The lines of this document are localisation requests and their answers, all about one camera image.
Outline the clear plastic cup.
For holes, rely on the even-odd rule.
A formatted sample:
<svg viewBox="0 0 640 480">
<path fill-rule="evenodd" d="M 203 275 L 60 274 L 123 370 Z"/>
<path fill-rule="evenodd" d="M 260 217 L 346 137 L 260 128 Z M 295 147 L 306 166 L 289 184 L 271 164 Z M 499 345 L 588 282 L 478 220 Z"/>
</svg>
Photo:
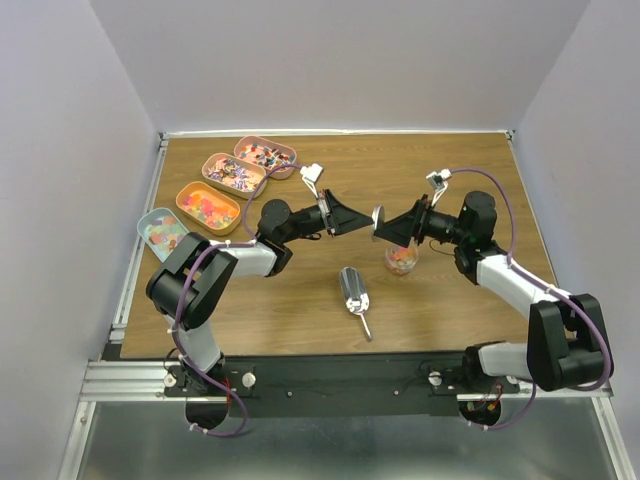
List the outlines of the clear plastic cup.
<svg viewBox="0 0 640 480">
<path fill-rule="evenodd" d="M 414 269 L 418 258 L 418 249 L 415 245 L 409 247 L 391 245 L 385 250 L 384 263 L 392 274 L 404 276 Z"/>
</svg>

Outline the white round lid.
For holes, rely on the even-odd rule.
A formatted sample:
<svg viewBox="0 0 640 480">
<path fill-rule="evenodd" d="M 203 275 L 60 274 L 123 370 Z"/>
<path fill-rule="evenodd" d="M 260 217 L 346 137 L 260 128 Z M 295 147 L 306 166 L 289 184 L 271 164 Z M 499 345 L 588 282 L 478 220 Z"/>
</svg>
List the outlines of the white round lid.
<svg viewBox="0 0 640 480">
<path fill-rule="evenodd" d="M 380 238 L 376 235 L 377 229 L 384 224 L 384 216 L 385 209 L 382 204 L 378 204 L 374 207 L 373 212 L 371 214 L 372 223 L 372 231 L 371 231 L 371 239 L 373 242 L 379 242 Z"/>
</svg>

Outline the grey candy tray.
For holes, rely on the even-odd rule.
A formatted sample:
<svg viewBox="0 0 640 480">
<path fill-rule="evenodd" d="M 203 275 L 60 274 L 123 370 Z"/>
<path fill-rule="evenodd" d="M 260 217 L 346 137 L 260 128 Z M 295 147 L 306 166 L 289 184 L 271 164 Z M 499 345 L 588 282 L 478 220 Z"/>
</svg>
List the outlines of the grey candy tray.
<svg viewBox="0 0 640 480">
<path fill-rule="evenodd" d="M 137 223 L 137 232 L 154 255 L 164 262 L 189 230 L 168 208 L 156 208 Z"/>
</svg>

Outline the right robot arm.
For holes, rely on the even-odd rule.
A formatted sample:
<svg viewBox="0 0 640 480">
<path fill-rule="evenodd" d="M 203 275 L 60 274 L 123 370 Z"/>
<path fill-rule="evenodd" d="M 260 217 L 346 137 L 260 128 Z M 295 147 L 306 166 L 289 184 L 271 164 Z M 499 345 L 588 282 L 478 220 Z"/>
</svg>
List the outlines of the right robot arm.
<svg viewBox="0 0 640 480">
<path fill-rule="evenodd" d="M 373 234 L 401 247 L 425 239 L 454 247 L 458 271 L 471 283 L 500 297 L 528 322 L 523 344 L 487 343 L 468 348 L 472 360 L 460 367 L 460 379 L 480 392 L 496 377 L 527 380 L 545 391 L 587 391 L 604 385 L 613 372 L 599 302 L 590 294 L 572 295 L 522 268 L 493 239 L 497 221 L 494 198 L 468 193 L 458 215 L 441 213 L 428 197 L 404 214 L 384 218 L 378 206 Z"/>
</svg>

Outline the metal scoop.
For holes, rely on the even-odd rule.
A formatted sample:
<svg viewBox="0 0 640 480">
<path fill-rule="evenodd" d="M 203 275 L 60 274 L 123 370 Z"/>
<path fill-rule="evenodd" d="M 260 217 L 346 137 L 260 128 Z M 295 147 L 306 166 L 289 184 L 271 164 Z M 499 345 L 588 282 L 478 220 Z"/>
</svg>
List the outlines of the metal scoop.
<svg viewBox="0 0 640 480">
<path fill-rule="evenodd" d="M 365 337 L 371 342 L 373 336 L 365 318 L 370 299 L 362 275 L 353 267 L 344 267 L 339 273 L 339 283 L 347 310 L 360 318 Z"/>
</svg>

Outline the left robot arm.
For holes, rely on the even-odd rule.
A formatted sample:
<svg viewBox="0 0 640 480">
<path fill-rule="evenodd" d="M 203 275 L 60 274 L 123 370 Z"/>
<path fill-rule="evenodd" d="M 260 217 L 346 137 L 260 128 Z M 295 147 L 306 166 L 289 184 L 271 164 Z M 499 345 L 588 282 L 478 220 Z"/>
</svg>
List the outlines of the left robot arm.
<svg viewBox="0 0 640 480">
<path fill-rule="evenodd" d="M 321 231 L 340 236 L 373 224 L 371 216 L 344 205 L 325 189 L 315 205 L 296 212 L 281 199 L 266 202 L 257 233 L 247 242 L 218 242 L 188 233 L 146 285 L 147 298 L 169 323 L 188 384 L 201 395 L 222 385 L 224 354 L 210 319 L 231 279 L 281 273 L 293 256 L 287 247 L 291 241 L 310 239 Z"/>
</svg>

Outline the orange candy tray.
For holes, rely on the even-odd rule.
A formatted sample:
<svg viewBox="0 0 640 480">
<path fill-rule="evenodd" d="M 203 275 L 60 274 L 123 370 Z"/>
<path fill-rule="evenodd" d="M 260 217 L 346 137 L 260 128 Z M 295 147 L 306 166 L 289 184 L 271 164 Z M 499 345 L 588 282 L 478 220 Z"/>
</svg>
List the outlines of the orange candy tray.
<svg viewBox="0 0 640 480">
<path fill-rule="evenodd" d="M 176 195 L 176 206 L 216 236 L 231 233 L 240 223 L 239 204 L 201 181 L 187 184 Z"/>
</svg>

